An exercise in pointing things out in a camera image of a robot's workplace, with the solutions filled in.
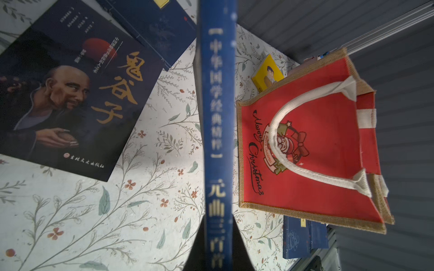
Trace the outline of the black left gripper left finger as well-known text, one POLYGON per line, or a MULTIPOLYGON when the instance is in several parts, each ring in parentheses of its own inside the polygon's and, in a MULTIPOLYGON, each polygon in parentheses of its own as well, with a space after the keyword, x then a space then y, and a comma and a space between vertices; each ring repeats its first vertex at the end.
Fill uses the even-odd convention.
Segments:
POLYGON ((192 249, 184 265, 183 271, 205 271, 206 270, 206 248, 205 248, 205 217, 202 218, 192 249))

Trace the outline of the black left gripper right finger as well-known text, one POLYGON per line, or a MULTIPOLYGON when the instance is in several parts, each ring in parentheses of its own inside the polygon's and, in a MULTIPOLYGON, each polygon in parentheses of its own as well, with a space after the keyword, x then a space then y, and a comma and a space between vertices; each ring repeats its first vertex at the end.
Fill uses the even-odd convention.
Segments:
POLYGON ((255 271, 249 254, 243 242, 236 220, 233 218, 233 235, 232 235, 232 267, 234 271, 255 271))

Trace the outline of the jute canvas Christmas bag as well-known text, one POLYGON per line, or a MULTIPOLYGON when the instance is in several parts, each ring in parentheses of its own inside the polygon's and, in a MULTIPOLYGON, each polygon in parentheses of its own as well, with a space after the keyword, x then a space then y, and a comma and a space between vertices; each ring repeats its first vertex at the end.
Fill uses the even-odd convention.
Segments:
POLYGON ((375 90, 345 48, 239 101, 241 208, 385 234, 375 90))

